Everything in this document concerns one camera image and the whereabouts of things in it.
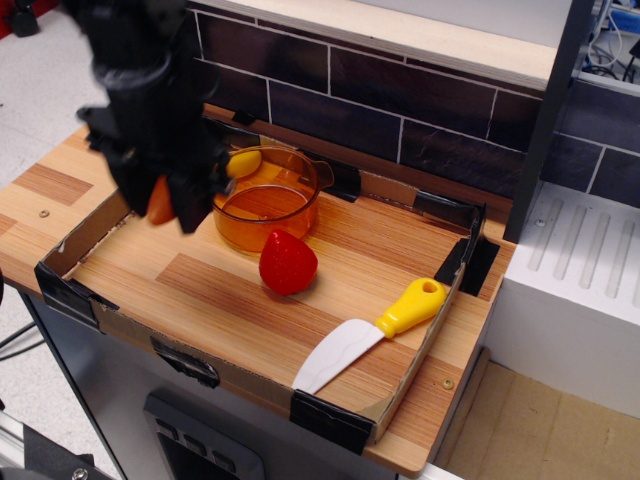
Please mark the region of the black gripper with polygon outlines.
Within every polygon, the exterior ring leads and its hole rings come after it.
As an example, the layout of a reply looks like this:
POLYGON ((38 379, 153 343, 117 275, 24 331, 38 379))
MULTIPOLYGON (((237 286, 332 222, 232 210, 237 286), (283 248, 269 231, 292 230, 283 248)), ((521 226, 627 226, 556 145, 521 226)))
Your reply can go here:
POLYGON ((129 207, 146 216, 159 176, 168 177, 171 205, 185 234, 213 209, 213 195, 231 189, 228 154, 205 126, 209 90, 191 74, 98 74, 110 103, 83 107, 90 147, 101 152, 129 207))

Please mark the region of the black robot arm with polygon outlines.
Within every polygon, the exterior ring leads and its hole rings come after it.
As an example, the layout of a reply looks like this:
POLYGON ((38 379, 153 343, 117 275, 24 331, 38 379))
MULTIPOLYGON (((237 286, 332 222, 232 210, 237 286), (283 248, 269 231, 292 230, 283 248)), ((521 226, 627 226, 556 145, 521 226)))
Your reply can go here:
POLYGON ((181 229, 196 231, 217 194, 229 191, 229 155, 206 125, 194 71, 191 12, 183 1, 66 1, 86 36, 105 107, 83 107, 91 149, 100 152, 131 210, 149 213, 167 181, 181 229))

